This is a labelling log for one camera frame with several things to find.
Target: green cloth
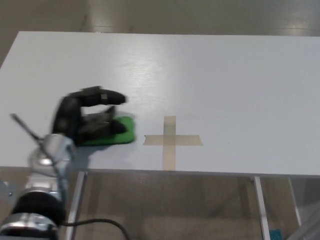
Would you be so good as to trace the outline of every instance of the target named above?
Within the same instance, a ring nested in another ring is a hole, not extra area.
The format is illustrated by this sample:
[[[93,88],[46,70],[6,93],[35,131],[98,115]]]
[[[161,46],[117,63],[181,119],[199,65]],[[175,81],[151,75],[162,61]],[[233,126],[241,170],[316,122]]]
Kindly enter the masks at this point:
[[[135,122],[133,118],[129,116],[121,116],[115,118],[118,122],[122,123],[126,127],[126,132],[121,134],[115,134],[112,136],[104,137],[97,140],[91,140],[84,142],[81,146],[105,146],[116,144],[129,144],[132,143],[135,138]]]

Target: white table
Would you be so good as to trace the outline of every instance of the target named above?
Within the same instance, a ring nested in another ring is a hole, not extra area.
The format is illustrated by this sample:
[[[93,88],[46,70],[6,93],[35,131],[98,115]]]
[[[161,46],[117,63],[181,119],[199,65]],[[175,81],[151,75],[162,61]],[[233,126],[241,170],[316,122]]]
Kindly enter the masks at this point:
[[[128,96],[137,139],[80,149],[79,170],[162,171],[145,135],[175,116],[203,144],[175,147],[177,172],[319,176],[319,64],[318,37],[20,32],[0,69],[0,166],[27,167],[35,147],[10,113],[45,134],[62,96],[102,86]]]

